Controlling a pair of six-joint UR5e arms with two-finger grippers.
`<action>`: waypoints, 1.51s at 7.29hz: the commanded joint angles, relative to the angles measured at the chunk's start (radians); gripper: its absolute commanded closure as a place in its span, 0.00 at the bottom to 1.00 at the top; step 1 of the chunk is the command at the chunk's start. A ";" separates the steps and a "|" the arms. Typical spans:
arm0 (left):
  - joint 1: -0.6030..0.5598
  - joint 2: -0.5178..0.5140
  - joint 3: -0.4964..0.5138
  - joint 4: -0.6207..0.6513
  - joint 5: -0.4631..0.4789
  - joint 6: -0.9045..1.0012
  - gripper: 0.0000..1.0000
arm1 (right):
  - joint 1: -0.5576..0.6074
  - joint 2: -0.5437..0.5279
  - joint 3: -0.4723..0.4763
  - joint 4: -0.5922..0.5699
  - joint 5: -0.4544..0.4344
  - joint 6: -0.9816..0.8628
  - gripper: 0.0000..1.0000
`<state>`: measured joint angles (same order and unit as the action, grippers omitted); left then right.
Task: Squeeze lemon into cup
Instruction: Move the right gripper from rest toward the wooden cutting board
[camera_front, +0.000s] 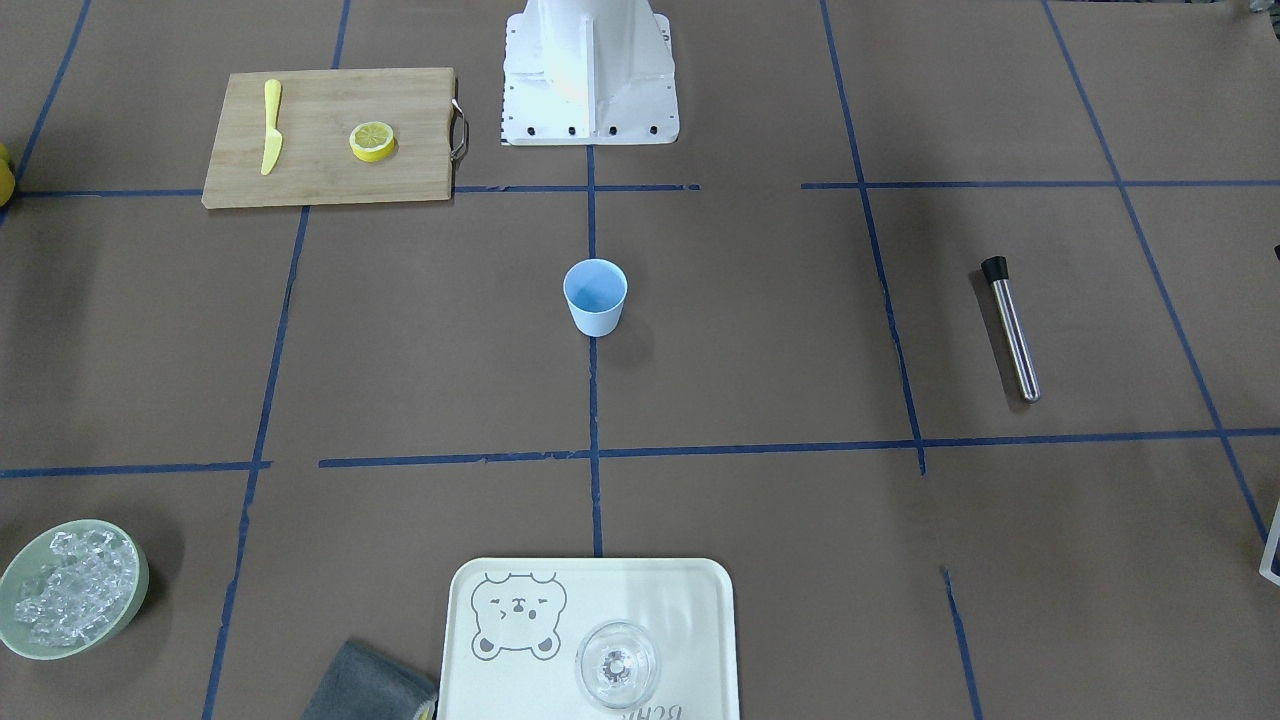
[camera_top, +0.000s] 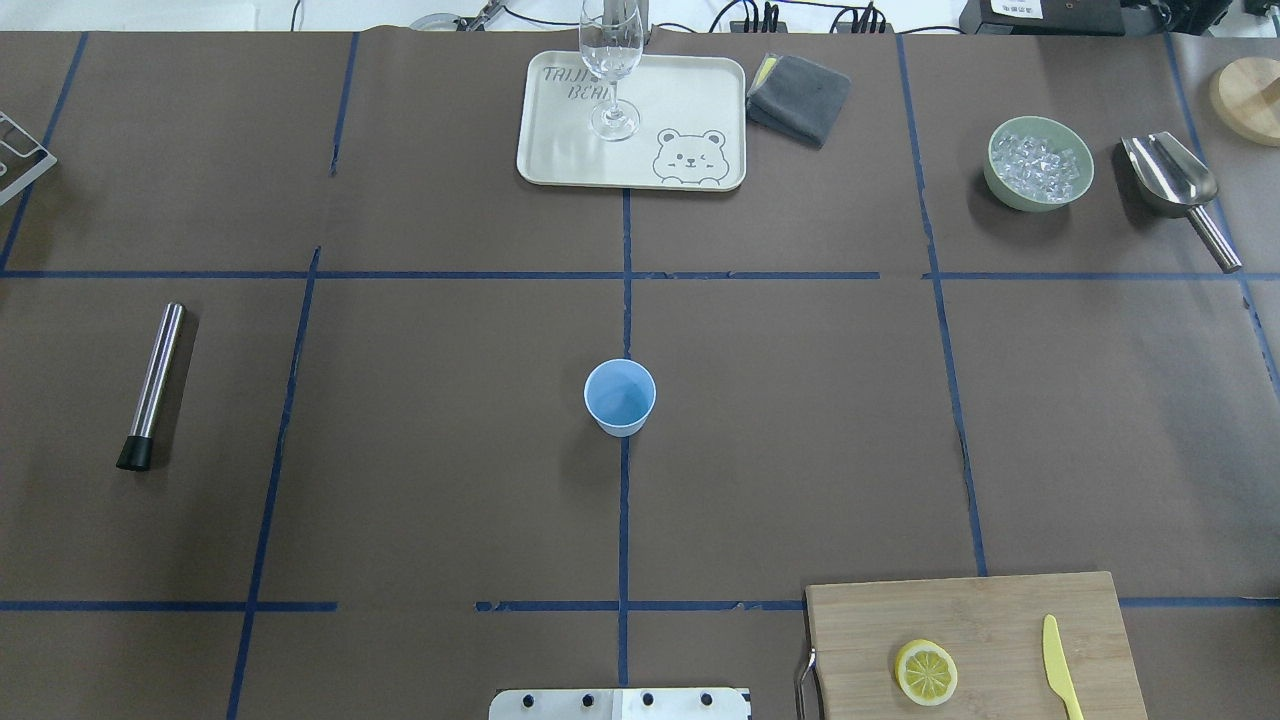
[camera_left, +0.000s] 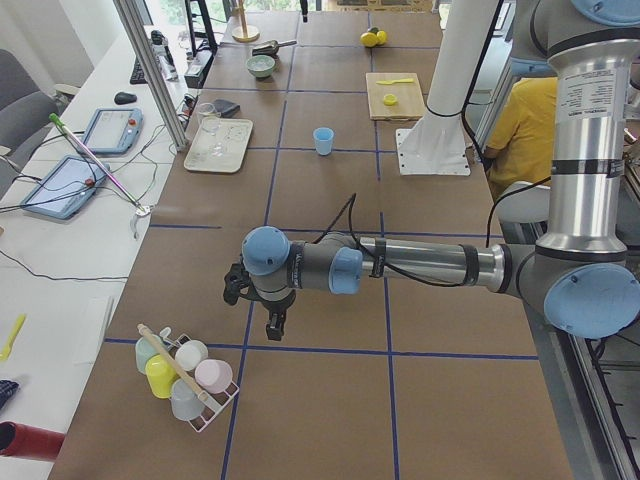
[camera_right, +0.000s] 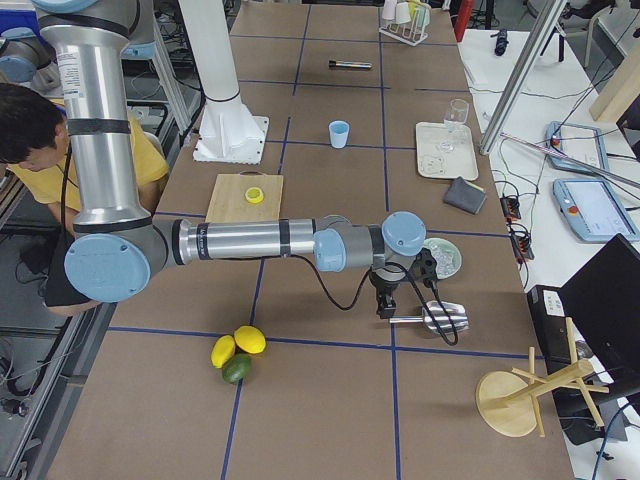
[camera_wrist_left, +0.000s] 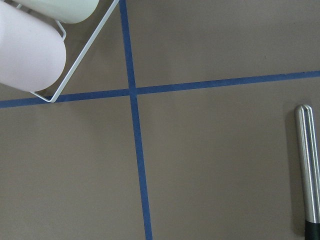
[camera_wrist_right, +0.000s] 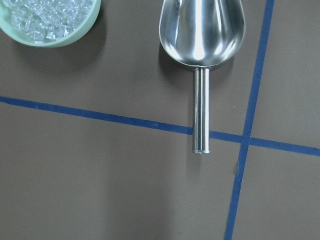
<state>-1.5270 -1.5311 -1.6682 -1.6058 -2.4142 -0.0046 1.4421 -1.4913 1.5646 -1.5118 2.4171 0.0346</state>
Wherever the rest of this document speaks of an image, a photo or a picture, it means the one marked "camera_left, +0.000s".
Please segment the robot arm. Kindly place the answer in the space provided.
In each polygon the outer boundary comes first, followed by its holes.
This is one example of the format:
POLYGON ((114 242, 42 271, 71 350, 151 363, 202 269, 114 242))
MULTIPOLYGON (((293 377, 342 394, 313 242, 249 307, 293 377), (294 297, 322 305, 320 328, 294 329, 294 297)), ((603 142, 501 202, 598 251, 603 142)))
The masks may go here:
POLYGON ((287 309, 299 290, 354 294, 364 277, 483 286, 522 299, 554 327, 586 339, 614 335, 635 321, 639 283, 625 265, 627 248, 615 230, 639 5, 520 1, 513 35, 518 75, 558 78, 554 151, 550 170, 537 182, 509 188, 491 216, 544 220, 542 237, 532 245, 476 248, 327 229, 304 242, 262 226, 245 237, 240 259, 226 275, 225 301, 261 303, 272 340, 283 337, 287 309))

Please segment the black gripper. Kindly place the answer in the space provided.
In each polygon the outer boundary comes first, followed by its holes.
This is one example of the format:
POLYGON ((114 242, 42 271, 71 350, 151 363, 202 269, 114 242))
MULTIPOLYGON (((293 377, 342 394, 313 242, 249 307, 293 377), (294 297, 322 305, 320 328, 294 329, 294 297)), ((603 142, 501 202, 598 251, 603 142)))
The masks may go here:
POLYGON ((294 289, 284 287, 278 291, 266 291, 258 287, 255 291, 260 303, 269 311, 269 321, 265 326, 269 340, 279 340, 280 331, 285 329, 287 310, 296 299, 294 289))

